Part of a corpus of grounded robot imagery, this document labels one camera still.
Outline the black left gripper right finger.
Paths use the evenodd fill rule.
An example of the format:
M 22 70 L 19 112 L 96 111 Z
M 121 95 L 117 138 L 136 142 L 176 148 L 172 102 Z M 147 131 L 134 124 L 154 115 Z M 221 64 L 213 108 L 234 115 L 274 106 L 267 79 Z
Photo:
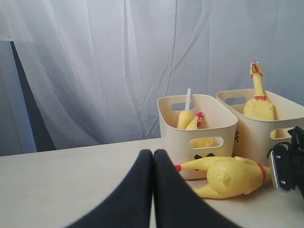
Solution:
M 154 152 L 154 208 L 158 228 L 238 228 L 182 179 L 167 152 Z

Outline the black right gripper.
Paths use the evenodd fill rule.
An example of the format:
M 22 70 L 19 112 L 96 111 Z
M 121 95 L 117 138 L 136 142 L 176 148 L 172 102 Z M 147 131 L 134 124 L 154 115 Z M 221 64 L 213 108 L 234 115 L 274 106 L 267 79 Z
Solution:
M 304 130 L 299 126 L 288 131 L 292 136 L 291 143 L 288 145 L 284 177 L 285 190 L 295 190 L 297 187 L 304 196 Z

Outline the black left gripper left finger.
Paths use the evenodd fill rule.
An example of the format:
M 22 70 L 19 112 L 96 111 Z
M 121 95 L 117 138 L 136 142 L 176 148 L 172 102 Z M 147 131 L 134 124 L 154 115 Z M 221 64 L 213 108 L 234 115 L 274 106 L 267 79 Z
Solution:
M 116 189 L 69 228 L 148 228 L 152 206 L 152 152 L 141 150 Z

